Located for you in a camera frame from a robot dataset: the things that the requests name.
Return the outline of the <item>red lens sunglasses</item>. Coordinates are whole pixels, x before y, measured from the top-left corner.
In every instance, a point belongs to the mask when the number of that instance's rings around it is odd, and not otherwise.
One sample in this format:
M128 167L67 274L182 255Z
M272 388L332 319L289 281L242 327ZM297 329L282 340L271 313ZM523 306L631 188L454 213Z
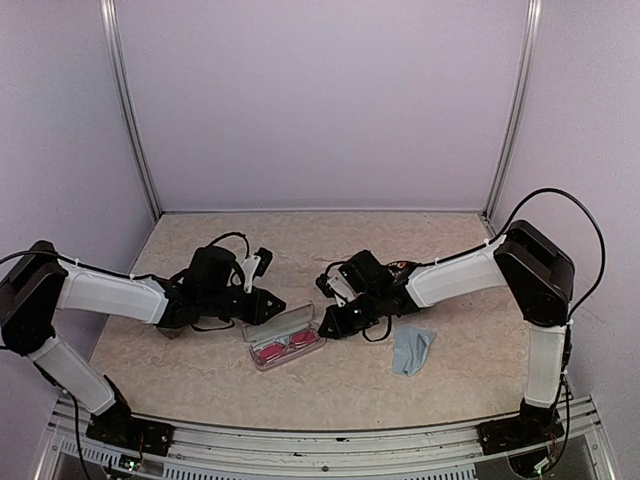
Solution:
M252 348L251 354L258 367L268 369L303 356L322 345L323 339L318 333L306 328L258 344Z

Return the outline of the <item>pink glasses case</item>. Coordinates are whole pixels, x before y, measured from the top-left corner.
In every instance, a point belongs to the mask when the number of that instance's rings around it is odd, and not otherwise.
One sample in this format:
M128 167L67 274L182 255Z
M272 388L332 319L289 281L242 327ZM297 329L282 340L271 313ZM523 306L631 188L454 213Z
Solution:
M311 301L290 308L266 323L245 326L243 340L258 371L268 371L321 349L315 305Z

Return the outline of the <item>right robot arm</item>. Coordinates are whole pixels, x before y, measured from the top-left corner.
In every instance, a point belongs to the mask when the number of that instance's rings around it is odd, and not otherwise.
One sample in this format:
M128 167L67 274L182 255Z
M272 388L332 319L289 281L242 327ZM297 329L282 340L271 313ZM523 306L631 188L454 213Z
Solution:
M382 264L369 250L338 263L336 275L316 285L334 299L319 334L343 339L364 333L382 318L414 314L437 303L498 287L510 290L529 324L528 370L515 417L478 425L484 454L496 454L559 438L557 411L571 350L572 260L524 220L480 246L442 261Z

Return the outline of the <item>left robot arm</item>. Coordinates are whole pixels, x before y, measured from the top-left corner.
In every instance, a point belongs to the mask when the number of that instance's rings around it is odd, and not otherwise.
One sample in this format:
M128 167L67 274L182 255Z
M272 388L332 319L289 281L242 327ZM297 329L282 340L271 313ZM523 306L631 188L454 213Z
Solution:
M173 426L134 416L114 382L57 335L54 314L79 310L115 315L179 333L202 318L262 325L286 309L283 300L255 284L273 258L264 248L238 260L210 243L170 278L90 266L61 255L49 241L9 258L15 264L1 282L5 349L29 358L50 383L86 408L89 438L143 453L166 455Z

